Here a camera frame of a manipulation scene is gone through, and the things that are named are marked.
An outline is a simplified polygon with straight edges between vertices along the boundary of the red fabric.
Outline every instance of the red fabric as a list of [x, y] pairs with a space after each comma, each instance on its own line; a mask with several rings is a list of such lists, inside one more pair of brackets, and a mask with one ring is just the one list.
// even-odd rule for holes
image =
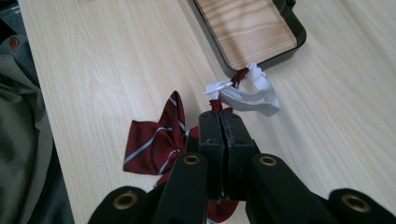
[[[231, 82], [238, 88], [239, 82], [246, 76], [248, 69], [235, 74]], [[221, 100], [211, 100], [212, 110], [220, 113]], [[174, 91], [163, 109], [158, 122], [132, 121], [123, 170], [144, 175], [163, 175], [157, 185], [169, 178], [177, 157], [186, 152], [187, 138], [198, 138], [198, 127], [185, 131], [184, 108], [180, 96]], [[235, 211], [238, 202], [209, 201], [207, 216], [215, 222], [227, 220]]]
[[158, 123], [132, 121], [123, 170], [145, 175], [162, 175], [172, 169], [186, 151], [184, 109], [174, 91]]

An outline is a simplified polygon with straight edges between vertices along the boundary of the wood grain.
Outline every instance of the wood grain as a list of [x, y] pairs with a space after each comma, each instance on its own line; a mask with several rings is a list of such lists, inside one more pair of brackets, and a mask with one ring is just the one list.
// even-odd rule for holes
[[[187, 126], [223, 75], [183, 0], [20, 0], [76, 223], [113, 189], [158, 177], [122, 171], [132, 119], [158, 120], [173, 90]], [[316, 194], [365, 192], [396, 213], [396, 2], [297, 1], [307, 42], [266, 70], [282, 110], [238, 113], [263, 152]], [[248, 223], [241, 205], [226, 223]]]
[[196, 0], [233, 69], [294, 49], [296, 38], [271, 0]]

